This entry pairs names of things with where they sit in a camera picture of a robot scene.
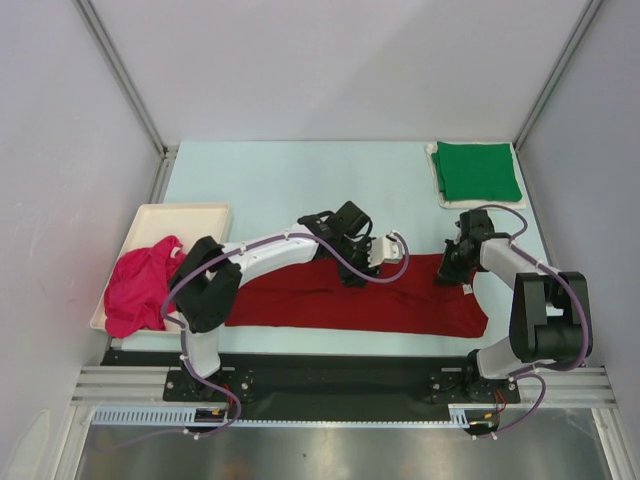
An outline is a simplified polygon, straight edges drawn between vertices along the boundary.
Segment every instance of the cable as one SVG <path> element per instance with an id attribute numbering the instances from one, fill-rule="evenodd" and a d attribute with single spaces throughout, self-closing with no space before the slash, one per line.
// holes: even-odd
<path id="1" fill-rule="evenodd" d="M 565 281 L 565 279 L 562 278 L 558 273 L 554 272 L 547 265 L 545 265 L 542 262 L 539 262 L 533 256 L 531 256 L 530 254 L 528 254 L 527 252 L 525 252 L 524 250 L 522 250 L 520 247 L 516 245 L 515 239 L 520 235 L 522 235 L 529 228 L 529 222 L 527 222 L 527 219 L 520 212 L 517 212 L 512 208 L 506 207 L 504 205 L 494 204 L 494 203 L 482 205 L 480 207 L 477 207 L 476 210 L 484 210 L 487 208 L 498 208 L 500 210 L 505 210 L 507 212 L 512 213 L 522 221 L 522 228 L 509 237 L 509 248 L 511 248 L 511 250 L 517 253 L 520 257 L 524 258 L 531 265 L 535 266 L 537 269 L 539 269 L 540 271 L 544 272 L 545 274 L 549 275 L 551 278 L 556 280 L 562 286 L 562 288 L 567 293 L 567 295 L 569 295 L 569 298 L 571 299 L 571 303 L 573 304 L 574 308 L 576 309 L 576 312 L 578 313 L 578 318 L 580 320 L 580 327 L 582 329 L 582 345 L 580 346 L 580 353 L 578 354 L 578 357 L 569 365 L 566 365 L 563 362 L 555 362 L 553 364 L 533 363 L 529 366 L 526 366 L 514 372 L 511 372 L 510 376 L 513 377 L 514 381 L 518 381 L 523 378 L 537 379 L 540 382 L 542 390 L 540 391 L 540 396 L 538 397 L 536 402 L 533 404 L 531 409 L 529 409 L 527 413 L 525 413 L 521 418 L 519 418 L 515 422 L 507 425 L 506 427 L 499 429 L 498 432 L 501 433 L 501 432 L 506 432 L 508 430 L 511 430 L 512 428 L 521 424 L 524 420 L 529 418 L 531 415 L 533 415 L 538 410 L 538 407 L 540 407 L 540 404 L 544 400 L 544 396 L 547 393 L 547 384 L 545 383 L 544 379 L 540 375 L 536 375 L 535 373 L 529 373 L 529 372 L 536 371 L 537 368 L 547 368 L 549 370 L 568 372 L 582 365 L 582 363 L 584 362 L 587 356 L 587 351 L 589 349 L 589 325 L 587 322 L 587 316 L 584 311 L 584 308 L 580 303 L 580 299 L 574 292 L 573 288 L 571 288 L 571 286 Z M 492 435 L 483 435 L 480 438 L 495 438 L 495 433 L 493 433 Z"/>
<path id="2" fill-rule="evenodd" d="M 262 240 L 258 240 L 252 244 L 249 244 L 246 246 L 246 251 L 250 251 L 259 247 L 262 247 L 264 245 L 268 245 L 270 243 L 273 242 L 277 242 L 280 240 L 288 240 L 291 238 L 305 238 L 308 240 L 313 240 L 314 242 L 318 243 L 319 245 L 322 245 L 324 248 L 327 249 L 327 251 L 329 253 L 331 253 L 340 263 L 342 263 L 349 271 L 351 271 L 353 274 L 369 281 L 372 283 L 391 283 L 395 280 L 397 280 L 398 278 L 400 278 L 402 275 L 404 275 L 404 273 L 407 271 L 407 268 L 409 267 L 409 246 L 407 245 L 406 240 L 402 237 L 402 235 L 400 235 L 397 232 L 394 232 L 394 235 L 397 237 L 397 239 L 400 241 L 400 243 L 402 244 L 402 250 L 403 250 L 403 255 L 404 255 L 404 262 L 402 264 L 402 268 L 400 269 L 400 271 L 398 273 L 396 273 L 395 275 L 392 275 L 391 277 L 387 277 L 387 278 L 376 278 L 376 277 L 371 277 L 369 275 L 366 275 L 362 272 L 360 272 L 359 270 L 357 270 L 356 268 L 354 268 L 348 261 L 346 261 L 344 258 L 342 258 L 342 256 L 340 256 L 340 254 L 338 253 L 338 251 L 336 249 L 334 249 L 331 245 L 329 245 L 326 241 L 324 241 L 323 239 L 316 237 L 313 234 L 310 233 L 304 233 L 304 232 L 293 232 L 290 233 L 288 235 L 288 237 L 286 237 L 284 234 L 281 235 L 275 235 L 273 237 L 269 237 L 269 238 L 265 238 Z M 171 315 L 169 315 L 168 310 L 169 310 L 169 305 L 171 304 L 171 302 L 173 301 L 174 297 L 177 295 L 177 293 L 187 284 L 189 283 L 191 280 L 193 280 L 195 277 L 197 277 L 198 275 L 202 274 L 205 270 L 210 269 L 211 267 L 213 267 L 214 265 L 216 265 L 217 263 L 232 257 L 234 255 L 241 255 L 244 254 L 243 249 L 241 248 L 236 248 L 234 250 L 231 250 L 229 252 L 225 252 L 222 255 L 215 257 L 211 260 L 209 260 L 208 262 L 202 264 L 201 266 L 199 266 L 198 268 L 196 268 L 194 271 L 192 271 L 191 273 L 189 273 L 187 276 L 185 276 L 180 282 L 178 282 L 178 284 L 173 287 L 171 289 L 171 291 L 169 292 L 169 295 L 167 295 L 167 298 L 165 299 L 164 303 L 162 304 L 162 307 L 160 308 L 160 314 L 162 315 L 162 318 L 164 318 L 165 320 L 174 323 L 176 325 L 178 325 L 180 327 L 180 347 L 182 350 L 182 358 L 184 361 L 184 365 L 187 368 L 187 371 L 189 372 L 189 374 L 195 378 L 196 380 L 198 380 L 200 383 L 202 383 L 203 385 L 205 385 L 206 387 L 209 387 L 213 390 L 216 390 L 220 393 L 223 393 L 227 399 L 231 400 L 231 404 L 235 403 L 236 405 L 236 412 L 233 416 L 233 418 L 231 420 L 228 420 L 226 423 L 224 423 L 223 425 L 220 425 L 219 427 L 209 431 L 209 432 L 205 432 L 205 433 L 196 433 L 193 434 L 193 438 L 195 440 L 199 439 L 199 438 L 207 438 L 207 437 L 211 437 L 213 435 L 217 435 L 221 432 L 223 432 L 224 430 L 226 430 L 227 428 L 229 428 L 231 425 L 233 425 L 239 418 L 240 415 L 242 414 L 242 405 L 240 403 L 240 400 L 238 399 L 238 397 L 230 390 L 227 388 L 223 388 L 220 387 L 214 383 L 209 382 L 207 379 L 201 377 L 200 375 L 198 375 L 198 373 L 195 371 L 195 369 L 193 368 L 193 364 L 191 363 L 191 360 L 189 359 L 189 354 L 188 354 L 188 350 L 187 350 L 187 325 L 185 323 L 183 323 L 180 319 L 177 319 L 175 317 L 172 317 Z M 153 438 L 153 437 L 157 437 L 160 435 L 164 435 L 164 434 L 168 434 L 168 433 L 183 433 L 183 434 L 188 434 L 189 432 L 186 429 L 165 429 L 165 430 L 159 430 L 156 432 L 151 432 L 149 434 L 146 435 L 142 435 L 140 437 L 134 438 L 132 440 L 128 440 L 126 442 L 122 442 L 120 444 L 117 444 L 113 447 L 110 447 L 107 450 L 103 450 L 102 453 L 111 453 L 115 450 L 118 450 L 120 448 L 124 448 L 127 447 L 129 445 L 133 445 L 135 443 L 147 440 L 149 438 Z"/>
<path id="3" fill-rule="evenodd" d="M 553 364 L 539 364 L 539 365 L 534 363 L 530 366 L 527 366 L 519 370 L 516 370 L 515 372 L 512 372 L 511 376 L 513 377 L 516 375 L 521 375 L 523 373 L 527 373 L 532 370 L 535 370 L 536 368 L 547 368 L 549 370 L 555 370 L 560 372 L 569 372 L 575 368 L 578 368 L 584 362 L 585 358 L 587 357 L 587 351 L 589 350 L 589 325 L 587 322 L 587 315 L 584 311 L 584 308 L 582 307 L 582 304 L 580 303 L 580 299 L 578 298 L 578 295 L 576 295 L 576 292 L 573 290 L 573 288 L 571 288 L 571 286 L 566 282 L 566 280 L 562 278 L 560 275 L 558 275 L 558 273 L 554 272 L 547 265 L 539 262 L 533 256 L 531 256 L 530 254 L 522 250 L 520 247 L 518 247 L 518 245 L 516 245 L 515 239 L 520 235 L 522 235 L 527 230 L 527 228 L 529 228 L 529 223 L 527 222 L 527 219 L 524 218 L 522 214 L 520 214 L 516 210 L 513 210 L 512 208 L 505 207 L 504 205 L 493 204 L 493 203 L 482 205 L 477 209 L 480 210 L 480 209 L 487 209 L 487 208 L 499 208 L 501 210 L 505 210 L 507 212 L 514 214 L 516 217 L 518 217 L 522 221 L 523 227 L 520 230 L 518 230 L 515 234 L 509 237 L 509 248 L 511 248 L 511 250 L 516 252 L 520 257 L 524 258 L 531 265 L 533 265 L 534 267 L 538 268 L 539 270 L 541 270 L 542 272 L 546 273 L 551 278 L 556 280 L 562 286 L 564 291 L 567 293 L 567 295 L 571 299 L 571 303 L 573 304 L 574 308 L 576 309 L 576 312 L 578 314 L 578 319 L 580 320 L 580 327 L 582 329 L 582 344 L 580 346 L 580 353 L 578 354 L 576 359 L 569 365 L 566 365 L 566 363 L 564 362 L 555 362 Z"/>
<path id="4" fill-rule="evenodd" d="M 528 374 L 520 375 L 519 377 L 516 378 L 516 380 L 522 380 L 523 378 L 535 378 L 536 380 L 538 380 L 540 382 L 540 386 L 541 386 L 542 389 L 540 390 L 540 395 L 538 396 L 538 399 L 535 401 L 533 406 L 527 411 L 527 413 L 525 413 L 522 417 L 520 417 L 515 422 L 510 423 L 509 425 L 506 425 L 506 426 L 502 427 L 497 432 L 493 432 L 492 434 L 489 434 L 489 435 L 480 435 L 478 438 L 496 438 L 496 436 L 495 436 L 496 433 L 504 433 L 504 432 L 508 432 L 509 430 L 514 429 L 515 427 L 520 425 L 527 418 L 529 418 L 531 415 L 533 415 L 534 413 L 536 413 L 538 411 L 538 408 L 542 404 L 542 401 L 544 400 L 544 396 L 547 393 L 547 384 L 544 381 L 544 378 L 542 378 L 540 375 L 536 375 L 535 373 L 528 373 Z"/>
<path id="5" fill-rule="evenodd" d="M 500 390 L 496 390 L 493 395 L 496 397 L 496 415 L 500 415 L 507 409 L 507 399 Z"/>

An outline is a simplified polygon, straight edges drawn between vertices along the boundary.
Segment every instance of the white wall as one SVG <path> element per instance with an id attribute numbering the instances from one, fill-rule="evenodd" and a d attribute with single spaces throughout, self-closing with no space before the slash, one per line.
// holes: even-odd
<path id="1" fill-rule="evenodd" d="M 165 141 L 512 140 L 587 0 L 94 0 Z"/>
<path id="2" fill-rule="evenodd" d="M 587 276 L 592 363 L 604 363 L 640 445 L 640 2 L 605 4 L 524 145 L 559 265 Z"/>
<path id="3" fill-rule="evenodd" d="M 71 1 L 2 2 L 0 65 L 2 471 L 42 409 L 51 458 L 79 368 L 104 348 L 89 320 L 157 158 Z"/>

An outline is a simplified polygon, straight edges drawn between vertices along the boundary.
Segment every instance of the metal floor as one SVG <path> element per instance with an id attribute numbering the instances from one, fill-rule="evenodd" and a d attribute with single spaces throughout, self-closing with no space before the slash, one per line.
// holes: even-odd
<path id="1" fill-rule="evenodd" d="M 503 414 L 503 422 L 521 415 Z M 98 453 L 149 433 L 94 426 L 77 480 L 609 479 L 590 410 L 542 410 L 498 441 L 459 430 L 232 428 L 195 442 L 163 435 Z"/>

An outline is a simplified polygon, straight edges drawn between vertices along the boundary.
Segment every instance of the pink cloth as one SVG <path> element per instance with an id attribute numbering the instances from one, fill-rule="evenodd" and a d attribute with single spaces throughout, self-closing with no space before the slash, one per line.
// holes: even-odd
<path id="1" fill-rule="evenodd" d="M 106 329 L 116 338 L 124 338 L 141 328 L 165 330 L 160 316 L 162 302 L 169 294 L 169 279 L 174 275 L 185 254 L 173 235 L 160 240 L 151 248 L 138 248 L 122 256 L 113 269 L 104 292 Z M 175 307 L 169 306 L 169 312 Z"/>

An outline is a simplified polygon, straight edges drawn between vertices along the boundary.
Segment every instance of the red cloth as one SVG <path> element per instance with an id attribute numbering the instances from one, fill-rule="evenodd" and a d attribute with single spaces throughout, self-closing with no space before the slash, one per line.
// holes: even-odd
<path id="1" fill-rule="evenodd" d="M 252 280 L 238 291 L 228 326 L 262 325 L 481 337 L 487 327 L 473 294 L 433 279 L 442 255 L 411 255 L 390 284 L 340 284 L 335 260 L 292 265 Z M 381 277 L 400 265 L 383 265 Z"/>

